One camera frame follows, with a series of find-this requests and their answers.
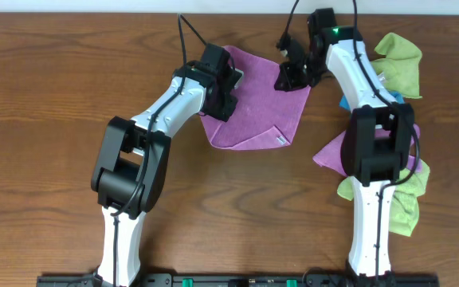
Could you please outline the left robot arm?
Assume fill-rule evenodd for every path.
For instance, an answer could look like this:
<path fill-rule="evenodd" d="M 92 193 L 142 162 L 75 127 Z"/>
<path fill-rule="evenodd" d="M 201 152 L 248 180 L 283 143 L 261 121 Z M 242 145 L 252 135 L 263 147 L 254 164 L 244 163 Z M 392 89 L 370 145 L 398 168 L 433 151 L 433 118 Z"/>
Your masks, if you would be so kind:
<path fill-rule="evenodd" d="M 162 193 L 171 141 L 194 115 L 227 121 L 243 73 L 230 52 L 208 44 L 198 61 L 184 61 L 167 90 L 140 114 L 113 117 L 91 179 L 104 216 L 104 252 L 95 286 L 132 286 L 139 276 L 143 222 Z"/>

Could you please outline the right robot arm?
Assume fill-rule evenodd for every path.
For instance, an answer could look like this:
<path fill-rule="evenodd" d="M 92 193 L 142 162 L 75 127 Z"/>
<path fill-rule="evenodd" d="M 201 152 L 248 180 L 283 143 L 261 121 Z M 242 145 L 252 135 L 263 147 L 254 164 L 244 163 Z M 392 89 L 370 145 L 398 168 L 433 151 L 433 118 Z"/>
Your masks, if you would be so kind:
<path fill-rule="evenodd" d="M 351 181 L 354 231 L 347 265 L 355 286 L 393 286 L 388 255 L 390 205 L 411 151 L 419 150 L 414 110 L 385 89 L 356 24 L 340 26 L 331 8 L 308 16 L 309 49 L 284 31 L 277 43 L 287 61 L 274 88 L 291 92 L 316 86 L 325 73 L 337 80 L 351 111 L 340 147 Z"/>

